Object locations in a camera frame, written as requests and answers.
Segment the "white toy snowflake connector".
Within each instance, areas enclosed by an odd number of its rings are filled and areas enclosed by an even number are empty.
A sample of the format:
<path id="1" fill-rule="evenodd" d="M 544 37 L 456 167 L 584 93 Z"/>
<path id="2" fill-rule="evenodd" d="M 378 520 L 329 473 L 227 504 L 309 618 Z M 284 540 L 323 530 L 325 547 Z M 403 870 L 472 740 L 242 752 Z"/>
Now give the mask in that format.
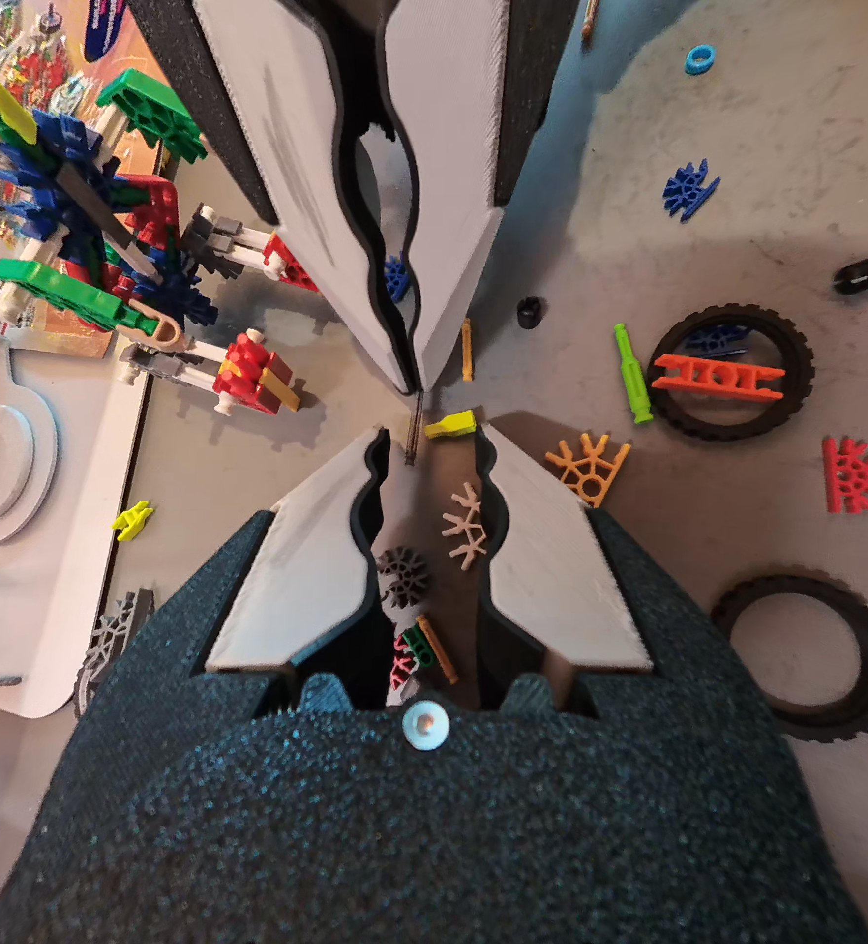
<path id="1" fill-rule="evenodd" d="M 465 481 L 463 494 L 452 494 L 451 501 L 459 506 L 459 513 L 443 513 L 448 527 L 441 532 L 444 538 L 456 538 L 460 543 L 451 549 L 450 557 L 460 559 L 460 569 L 468 572 L 480 556 L 487 554 L 487 536 L 480 517 L 480 499 L 474 486 Z"/>

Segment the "green toy rod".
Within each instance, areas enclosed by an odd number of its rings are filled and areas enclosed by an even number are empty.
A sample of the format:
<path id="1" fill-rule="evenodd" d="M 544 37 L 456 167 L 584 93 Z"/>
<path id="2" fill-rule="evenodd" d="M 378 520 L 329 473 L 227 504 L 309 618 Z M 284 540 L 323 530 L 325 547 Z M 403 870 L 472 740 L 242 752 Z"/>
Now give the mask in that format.
<path id="1" fill-rule="evenodd" d="M 614 326 L 615 342 L 620 356 L 620 371 L 635 424 L 653 421 L 651 401 L 648 395 L 640 361 L 636 358 L 627 325 Z"/>

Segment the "small yellow toy connector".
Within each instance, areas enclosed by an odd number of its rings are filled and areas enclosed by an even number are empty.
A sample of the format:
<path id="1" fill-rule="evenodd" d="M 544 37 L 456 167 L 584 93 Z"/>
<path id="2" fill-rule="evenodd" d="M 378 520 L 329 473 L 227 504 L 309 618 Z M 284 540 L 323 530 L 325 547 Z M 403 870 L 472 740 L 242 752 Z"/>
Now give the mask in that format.
<path id="1" fill-rule="evenodd" d="M 144 528 L 155 509 L 148 500 L 136 502 L 122 511 L 112 522 L 111 529 L 119 543 L 132 541 Z"/>

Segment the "white flat board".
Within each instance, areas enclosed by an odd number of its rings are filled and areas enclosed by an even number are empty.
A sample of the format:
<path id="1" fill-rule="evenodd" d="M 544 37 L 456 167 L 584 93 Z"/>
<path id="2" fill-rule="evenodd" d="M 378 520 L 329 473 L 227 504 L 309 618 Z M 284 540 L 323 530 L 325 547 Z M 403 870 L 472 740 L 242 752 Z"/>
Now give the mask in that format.
<path id="1" fill-rule="evenodd" d="M 49 404 L 59 441 L 44 502 L 0 543 L 0 710 L 39 718 L 70 699 L 86 655 L 149 383 L 116 381 L 113 357 L 11 348 L 11 361 L 15 382 Z"/>

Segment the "small pink toy connector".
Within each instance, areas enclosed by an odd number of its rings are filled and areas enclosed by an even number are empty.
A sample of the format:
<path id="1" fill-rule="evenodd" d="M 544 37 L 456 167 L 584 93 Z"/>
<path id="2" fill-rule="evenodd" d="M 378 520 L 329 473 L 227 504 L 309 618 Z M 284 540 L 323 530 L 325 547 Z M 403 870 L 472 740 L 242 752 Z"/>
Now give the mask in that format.
<path id="1" fill-rule="evenodd" d="M 389 676 L 390 690 L 393 692 L 401 690 L 417 668 L 418 662 L 415 654 L 411 645 L 405 641 L 404 634 L 396 636 L 393 664 Z"/>

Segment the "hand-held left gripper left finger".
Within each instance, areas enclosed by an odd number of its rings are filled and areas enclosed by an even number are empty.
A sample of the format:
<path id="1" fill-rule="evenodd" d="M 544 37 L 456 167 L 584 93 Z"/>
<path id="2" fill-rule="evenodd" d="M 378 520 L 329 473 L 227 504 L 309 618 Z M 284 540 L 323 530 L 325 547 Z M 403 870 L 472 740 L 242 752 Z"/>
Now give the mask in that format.
<path id="1" fill-rule="evenodd" d="M 370 428 L 273 506 L 208 671 L 300 666 L 369 614 L 390 446 L 388 429 Z"/>

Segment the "orange toy ladder piece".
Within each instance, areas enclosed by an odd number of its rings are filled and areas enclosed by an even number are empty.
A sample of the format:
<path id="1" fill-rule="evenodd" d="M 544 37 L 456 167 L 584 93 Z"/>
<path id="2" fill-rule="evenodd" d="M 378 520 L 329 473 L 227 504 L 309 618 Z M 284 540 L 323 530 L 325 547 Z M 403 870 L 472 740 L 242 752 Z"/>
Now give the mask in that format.
<path id="1" fill-rule="evenodd" d="M 780 400 L 782 391 L 759 386 L 784 378 L 781 368 L 744 362 L 695 358 L 673 353 L 660 355 L 653 367 L 658 374 L 651 381 L 653 389 L 735 399 L 751 403 Z"/>

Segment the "colourful toy instruction booklet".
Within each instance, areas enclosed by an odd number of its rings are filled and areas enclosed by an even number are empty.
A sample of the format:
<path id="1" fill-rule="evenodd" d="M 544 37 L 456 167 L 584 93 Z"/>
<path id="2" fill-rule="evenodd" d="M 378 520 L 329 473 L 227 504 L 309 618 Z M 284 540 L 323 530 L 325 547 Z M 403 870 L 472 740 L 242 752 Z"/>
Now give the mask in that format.
<path id="1" fill-rule="evenodd" d="M 166 77 L 151 55 L 131 11 L 122 18 L 105 2 L 107 40 L 112 44 L 96 61 L 86 59 L 90 2 L 0 2 L 0 83 L 30 110 L 64 113 L 88 126 L 100 124 L 101 90 L 133 68 L 162 83 Z M 27 246 L 21 221 L 2 207 L 30 197 L 0 181 L 0 259 L 18 256 Z M 19 325 L 0 321 L 0 335 L 12 348 L 68 357 L 101 359 L 111 336 L 87 327 L 73 314 L 29 299 Z"/>

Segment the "multicoloured toy construction model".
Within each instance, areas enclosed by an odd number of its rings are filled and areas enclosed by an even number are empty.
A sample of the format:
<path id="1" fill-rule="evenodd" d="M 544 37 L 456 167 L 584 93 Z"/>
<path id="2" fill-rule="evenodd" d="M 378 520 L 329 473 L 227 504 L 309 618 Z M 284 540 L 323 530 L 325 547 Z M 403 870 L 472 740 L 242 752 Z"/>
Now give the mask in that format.
<path id="1" fill-rule="evenodd" d="M 170 180 L 120 173 L 110 142 L 130 128 L 173 157 L 205 157 L 199 128 L 171 88 L 129 69 L 97 103 L 105 113 L 91 127 L 28 111 L 0 84 L 0 179 L 30 191 L 6 209 L 31 240 L 21 257 L 0 261 L 4 290 L 124 336 L 126 384 L 148 372 L 201 387 L 225 415 L 238 406 L 298 411 L 293 372 L 261 331 L 249 328 L 216 348 L 185 323 L 213 325 L 218 314 L 199 290 L 201 268 L 235 278 L 250 267 L 313 292 L 316 284 L 276 231 L 249 229 L 204 205 L 183 228 Z"/>

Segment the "grey toy snowflake connector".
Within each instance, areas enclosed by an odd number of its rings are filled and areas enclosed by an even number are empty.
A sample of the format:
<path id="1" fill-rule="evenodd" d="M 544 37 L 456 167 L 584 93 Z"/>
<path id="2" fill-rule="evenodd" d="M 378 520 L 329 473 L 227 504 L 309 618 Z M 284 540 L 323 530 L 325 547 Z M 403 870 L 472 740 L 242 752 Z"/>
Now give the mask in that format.
<path id="1" fill-rule="evenodd" d="M 422 602 L 428 593 L 430 574 L 426 560 L 416 550 L 398 546 L 376 557 L 381 602 L 405 609 Z"/>

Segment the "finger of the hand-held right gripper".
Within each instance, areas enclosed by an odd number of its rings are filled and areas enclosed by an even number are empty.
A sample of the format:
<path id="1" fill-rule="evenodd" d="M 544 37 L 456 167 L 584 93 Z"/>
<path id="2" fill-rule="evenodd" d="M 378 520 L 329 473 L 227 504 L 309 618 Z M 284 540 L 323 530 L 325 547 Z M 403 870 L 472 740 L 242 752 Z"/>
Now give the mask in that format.
<path id="1" fill-rule="evenodd" d="M 274 206 L 277 233 L 371 360 L 416 391 L 403 315 L 384 280 L 385 242 L 357 175 L 357 86 L 332 4 L 194 2 L 215 65 Z"/>
<path id="2" fill-rule="evenodd" d="M 404 1 L 384 32 L 388 92 L 414 175 L 407 259 L 422 389 L 459 337 L 503 211 L 494 186 L 509 2 Z"/>

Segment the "orange toy fan connector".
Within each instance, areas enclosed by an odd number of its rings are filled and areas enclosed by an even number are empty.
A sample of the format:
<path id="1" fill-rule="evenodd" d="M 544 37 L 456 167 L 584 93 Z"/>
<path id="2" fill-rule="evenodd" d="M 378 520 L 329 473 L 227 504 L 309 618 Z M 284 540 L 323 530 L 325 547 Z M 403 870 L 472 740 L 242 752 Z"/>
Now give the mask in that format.
<path id="1" fill-rule="evenodd" d="M 595 439 L 590 432 L 582 432 L 579 453 L 562 440 L 557 452 L 548 451 L 544 456 L 546 463 L 556 468 L 558 480 L 594 509 L 602 506 L 631 451 L 631 444 L 627 442 L 608 458 L 605 453 L 609 441 L 607 433 Z"/>

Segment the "grey toy fan connector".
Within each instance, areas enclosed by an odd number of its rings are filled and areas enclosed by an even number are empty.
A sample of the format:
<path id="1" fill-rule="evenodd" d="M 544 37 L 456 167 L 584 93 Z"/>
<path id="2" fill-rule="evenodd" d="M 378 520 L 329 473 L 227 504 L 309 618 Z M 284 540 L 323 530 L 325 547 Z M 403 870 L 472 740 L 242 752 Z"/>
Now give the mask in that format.
<path id="1" fill-rule="evenodd" d="M 149 588 L 140 587 L 126 593 L 117 600 L 117 609 L 112 615 L 99 617 L 82 665 L 88 659 L 101 658 L 112 669 L 153 612 L 154 594 Z"/>

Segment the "red toy fan connector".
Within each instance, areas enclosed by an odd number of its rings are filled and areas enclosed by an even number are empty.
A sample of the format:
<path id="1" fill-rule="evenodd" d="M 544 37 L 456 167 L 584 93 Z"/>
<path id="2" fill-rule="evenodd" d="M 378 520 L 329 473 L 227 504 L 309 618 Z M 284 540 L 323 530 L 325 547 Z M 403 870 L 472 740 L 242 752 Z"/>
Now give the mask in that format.
<path id="1" fill-rule="evenodd" d="M 829 513 L 868 512 L 868 442 L 827 436 L 822 460 Z"/>

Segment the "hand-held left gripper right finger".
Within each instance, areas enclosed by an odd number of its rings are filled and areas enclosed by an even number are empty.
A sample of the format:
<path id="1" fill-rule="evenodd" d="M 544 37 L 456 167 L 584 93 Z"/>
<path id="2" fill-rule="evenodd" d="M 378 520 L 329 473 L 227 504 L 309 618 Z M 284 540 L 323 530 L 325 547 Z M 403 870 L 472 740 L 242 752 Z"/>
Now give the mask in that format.
<path id="1" fill-rule="evenodd" d="M 479 701 L 501 704 L 541 674 L 567 704 L 583 672 L 645 674 L 654 662 L 587 506 L 491 424 L 475 433 L 486 560 L 475 658 Z"/>

